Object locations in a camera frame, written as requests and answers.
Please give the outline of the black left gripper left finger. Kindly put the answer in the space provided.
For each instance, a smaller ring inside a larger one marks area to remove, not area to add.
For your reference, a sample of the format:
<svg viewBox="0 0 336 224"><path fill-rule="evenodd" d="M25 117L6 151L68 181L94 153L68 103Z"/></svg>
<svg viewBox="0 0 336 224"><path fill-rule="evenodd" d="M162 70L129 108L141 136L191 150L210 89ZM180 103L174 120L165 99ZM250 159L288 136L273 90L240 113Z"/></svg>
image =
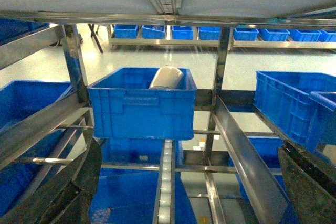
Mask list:
<svg viewBox="0 0 336 224"><path fill-rule="evenodd" d="M100 146L92 138L83 153L3 215L1 223L91 223L89 207L101 164Z"/></svg>

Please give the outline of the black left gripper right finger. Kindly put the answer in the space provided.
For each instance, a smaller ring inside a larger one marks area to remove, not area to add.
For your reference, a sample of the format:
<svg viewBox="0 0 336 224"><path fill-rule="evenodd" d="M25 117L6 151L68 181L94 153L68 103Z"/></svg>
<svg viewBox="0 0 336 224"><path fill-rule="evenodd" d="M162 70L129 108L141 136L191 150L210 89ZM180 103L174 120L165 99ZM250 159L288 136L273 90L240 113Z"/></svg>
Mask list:
<svg viewBox="0 0 336 224"><path fill-rule="evenodd" d="M335 223L335 166L284 141L278 158L291 204L301 223Z"/></svg>

